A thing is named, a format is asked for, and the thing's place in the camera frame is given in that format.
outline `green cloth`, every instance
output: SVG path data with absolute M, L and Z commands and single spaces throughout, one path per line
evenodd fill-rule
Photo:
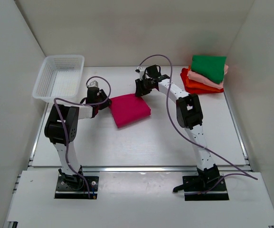
M 193 56 L 190 69 L 219 84 L 224 79 L 226 59 L 226 56 Z

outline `white plastic basket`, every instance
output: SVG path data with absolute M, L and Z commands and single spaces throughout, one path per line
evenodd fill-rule
M 74 98 L 79 90 L 84 57 L 80 55 L 48 56 L 38 74 L 32 96 L 50 103 L 56 97 Z

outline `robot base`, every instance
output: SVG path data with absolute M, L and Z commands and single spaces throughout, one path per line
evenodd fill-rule
M 66 183 L 64 183 L 63 178 L 59 176 L 57 179 L 55 199 L 96 200 L 98 197 L 99 177 L 97 176 L 84 176 L 84 177 L 86 178 L 89 186 L 90 198 L 88 197 L 87 187 L 82 186 L 80 189 L 74 190 L 70 188 Z
M 198 176 L 183 176 L 183 183 L 191 182 L 192 180 L 198 178 Z M 216 181 L 208 184 L 208 189 L 212 188 Z M 185 201 L 211 201 L 211 200 L 229 200 L 227 193 L 227 186 L 225 180 L 222 180 L 215 188 L 206 194 L 194 194 L 189 195 L 188 193 L 205 191 L 202 183 L 195 184 L 188 188 L 184 188 L 184 200 Z

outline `magenta cloth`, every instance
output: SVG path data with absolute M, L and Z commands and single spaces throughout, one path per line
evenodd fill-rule
M 151 115 L 151 109 L 141 97 L 127 94 L 111 98 L 113 119 L 118 128 Z
M 228 70 L 228 66 L 225 65 L 224 66 L 224 75 L 227 74 L 227 70 Z M 221 82 L 220 84 L 216 84 L 216 83 L 212 82 L 211 80 L 209 80 L 208 78 L 202 76 L 201 74 L 198 74 L 191 70 L 188 72 L 188 77 L 189 77 L 189 79 L 191 79 L 193 81 L 200 82 L 200 83 L 205 84 L 210 87 L 214 87 L 217 89 L 223 88 L 223 82 Z

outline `white table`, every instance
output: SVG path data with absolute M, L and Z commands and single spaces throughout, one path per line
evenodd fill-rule
M 78 101 L 86 96 L 85 83 L 90 76 L 106 78 L 112 86 L 111 97 L 135 92 L 136 67 L 86 67 L 83 71 Z M 173 82 L 183 88 L 176 66 Z M 170 68 L 162 67 L 169 75 Z M 108 94 L 108 86 L 99 81 L 99 87 Z M 166 96 L 156 90 L 143 97 L 151 108 L 151 116 L 117 129 L 110 110 L 99 112 L 94 119 L 79 120 L 74 140 L 78 160 L 83 166 L 195 166 L 195 155 L 189 142 L 179 136 L 170 124 L 166 113 Z M 208 148 L 236 165 L 245 165 L 240 141 L 223 93 L 200 95 L 204 115 L 203 129 Z M 170 100 L 170 112 L 177 127 L 175 104 Z M 49 116 L 49 106 L 44 118 L 33 160 L 34 167 L 58 167 L 59 157 L 53 144 L 44 136 Z M 214 157 L 217 165 L 227 165 Z
M 8 221 L 18 228 L 268 228 L 274 209 L 259 180 L 226 179 L 229 200 L 184 201 L 172 194 L 181 172 L 99 174 L 97 200 L 54 199 L 57 169 L 24 171 Z

